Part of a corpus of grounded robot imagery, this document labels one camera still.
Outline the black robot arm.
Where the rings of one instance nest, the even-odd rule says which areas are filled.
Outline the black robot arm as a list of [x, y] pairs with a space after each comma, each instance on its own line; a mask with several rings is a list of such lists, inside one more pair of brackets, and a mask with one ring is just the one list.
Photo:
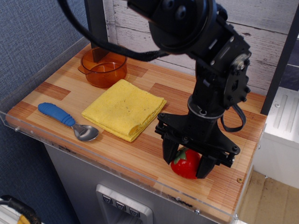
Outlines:
[[240, 148], [219, 129], [230, 108], [239, 107], [250, 92], [249, 45], [227, 23], [225, 10], [214, 0], [130, 0], [128, 7], [149, 21], [154, 43], [168, 54], [185, 54], [196, 62], [196, 84], [188, 99], [188, 114], [158, 114], [156, 132], [163, 139], [163, 158], [174, 161], [178, 147], [201, 154], [196, 178], [216, 165], [231, 167]]

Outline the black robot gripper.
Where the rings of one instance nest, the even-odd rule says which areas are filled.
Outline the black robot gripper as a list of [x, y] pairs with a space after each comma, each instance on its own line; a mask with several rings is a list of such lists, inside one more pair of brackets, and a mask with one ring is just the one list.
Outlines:
[[179, 145], [202, 155], [197, 179], [204, 179], [215, 165], [231, 167], [240, 148], [218, 127], [217, 119], [204, 119], [192, 114], [160, 113], [155, 132], [163, 139], [163, 159], [169, 165], [176, 157]]

